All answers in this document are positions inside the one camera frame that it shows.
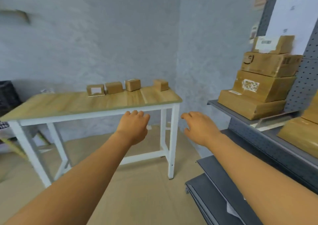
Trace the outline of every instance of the wooden tabletop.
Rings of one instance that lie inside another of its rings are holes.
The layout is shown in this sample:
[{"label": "wooden tabletop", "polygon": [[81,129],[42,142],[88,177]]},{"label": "wooden tabletop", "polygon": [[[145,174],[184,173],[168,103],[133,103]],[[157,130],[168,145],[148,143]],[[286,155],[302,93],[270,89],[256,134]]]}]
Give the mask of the wooden tabletop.
[{"label": "wooden tabletop", "polygon": [[37,94],[0,120],[4,122],[181,102],[182,99],[173,90],[160,92],[152,86],[100,97],[88,97],[86,92]]}]

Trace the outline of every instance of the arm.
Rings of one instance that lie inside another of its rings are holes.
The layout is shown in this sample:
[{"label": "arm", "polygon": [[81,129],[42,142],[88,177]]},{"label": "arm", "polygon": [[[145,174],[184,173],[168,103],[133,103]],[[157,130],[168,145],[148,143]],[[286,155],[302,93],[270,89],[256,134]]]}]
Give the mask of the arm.
[{"label": "arm", "polygon": [[73,167],[5,225],[84,225],[129,148],[147,135],[150,115],[126,112],[116,132],[97,151]]},{"label": "arm", "polygon": [[199,112],[182,114],[185,135],[207,147],[264,225],[317,224],[318,196],[222,134]]}]

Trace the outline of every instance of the brown box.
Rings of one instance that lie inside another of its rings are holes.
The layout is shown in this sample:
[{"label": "brown box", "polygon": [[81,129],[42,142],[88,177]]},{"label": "brown box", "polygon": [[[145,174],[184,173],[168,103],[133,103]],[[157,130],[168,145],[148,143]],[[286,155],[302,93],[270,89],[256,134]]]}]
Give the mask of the brown box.
[{"label": "brown box", "polygon": [[246,52],[241,70],[270,77],[291,77],[298,70],[302,55]]},{"label": "brown box", "polygon": [[121,82],[105,83],[105,87],[108,94],[116,94],[124,91]]},{"label": "brown box", "polygon": [[296,77],[274,78],[239,70],[233,90],[261,102],[284,100]]},{"label": "brown box", "polygon": [[125,81],[126,90],[129,92],[141,89],[141,83],[139,79],[129,79]]},{"label": "brown box", "polygon": [[318,158],[317,131],[318,124],[298,117],[285,123],[277,136]]},{"label": "brown box", "polygon": [[301,117],[318,124],[318,91]]},{"label": "brown box", "polygon": [[254,39],[252,52],[284,54],[292,50],[294,35],[282,35],[280,37],[258,36]]},{"label": "brown box", "polygon": [[165,91],[169,89],[169,84],[163,79],[154,79],[154,87],[159,91]]},{"label": "brown box", "polygon": [[263,103],[233,90],[222,90],[218,102],[250,120],[280,114],[286,104],[285,100]]},{"label": "brown box", "polygon": [[89,97],[98,97],[105,95],[104,84],[88,85],[86,87],[86,90]]}]

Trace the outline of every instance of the wooden table with white legs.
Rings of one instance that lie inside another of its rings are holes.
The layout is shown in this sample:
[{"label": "wooden table with white legs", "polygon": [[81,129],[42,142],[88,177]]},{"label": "wooden table with white legs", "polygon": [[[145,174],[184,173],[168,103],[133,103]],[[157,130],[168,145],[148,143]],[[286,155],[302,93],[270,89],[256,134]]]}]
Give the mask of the wooden table with white legs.
[{"label": "wooden table with white legs", "polygon": [[[161,110],[159,151],[125,157],[121,164],[165,156],[168,161],[168,177],[173,178],[176,155],[179,106],[182,99],[171,89],[158,91],[154,87],[143,87],[133,92],[124,91],[100,97],[88,97],[86,92],[38,94],[1,117],[9,123],[19,143],[27,154],[45,187],[71,169],[72,164],[64,148],[59,131],[54,123],[78,119],[124,114],[126,111]],[[172,109],[170,146],[165,143],[167,109]],[[62,163],[53,178],[25,126],[47,124],[51,137],[61,156]]]}]

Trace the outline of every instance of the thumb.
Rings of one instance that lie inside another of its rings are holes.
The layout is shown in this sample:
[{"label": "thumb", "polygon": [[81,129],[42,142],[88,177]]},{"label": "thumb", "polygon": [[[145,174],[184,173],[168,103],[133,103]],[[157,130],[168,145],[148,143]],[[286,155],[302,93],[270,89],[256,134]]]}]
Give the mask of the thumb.
[{"label": "thumb", "polygon": [[190,136],[190,130],[188,128],[185,128],[184,133],[187,137]]}]

